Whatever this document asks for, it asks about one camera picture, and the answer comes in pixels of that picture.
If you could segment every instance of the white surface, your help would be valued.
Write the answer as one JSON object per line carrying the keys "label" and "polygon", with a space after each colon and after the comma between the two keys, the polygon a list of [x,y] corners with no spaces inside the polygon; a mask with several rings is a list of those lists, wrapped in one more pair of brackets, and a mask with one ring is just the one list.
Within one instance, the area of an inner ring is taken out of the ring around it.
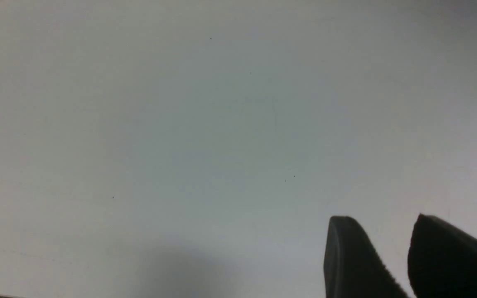
{"label": "white surface", "polygon": [[477,236],[475,1],[0,3],[0,294],[320,298],[335,214],[408,288],[419,212]]}

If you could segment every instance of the gray background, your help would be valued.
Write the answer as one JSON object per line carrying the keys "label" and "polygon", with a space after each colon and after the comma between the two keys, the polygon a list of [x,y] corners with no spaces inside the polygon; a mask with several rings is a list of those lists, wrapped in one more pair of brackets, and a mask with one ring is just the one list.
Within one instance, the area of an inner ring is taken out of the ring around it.
{"label": "gray background", "polygon": [[401,285],[477,236],[477,1],[0,2],[0,294],[324,296],[328,219]]}

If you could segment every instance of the black rubber pad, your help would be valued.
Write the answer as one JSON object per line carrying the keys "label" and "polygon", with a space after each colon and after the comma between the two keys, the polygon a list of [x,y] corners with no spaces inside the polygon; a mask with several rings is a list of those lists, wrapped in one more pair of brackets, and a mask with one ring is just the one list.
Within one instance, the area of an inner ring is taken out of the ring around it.
{"label": "black rubber pad", "polygon": [[323,271],[327,298],[407,297],[351,217],[331,217]]}
{"label": "black rubber pad", "polygon": [[435,216],[420,215],[408,276],[418,298],[477,298],[477,239]]}

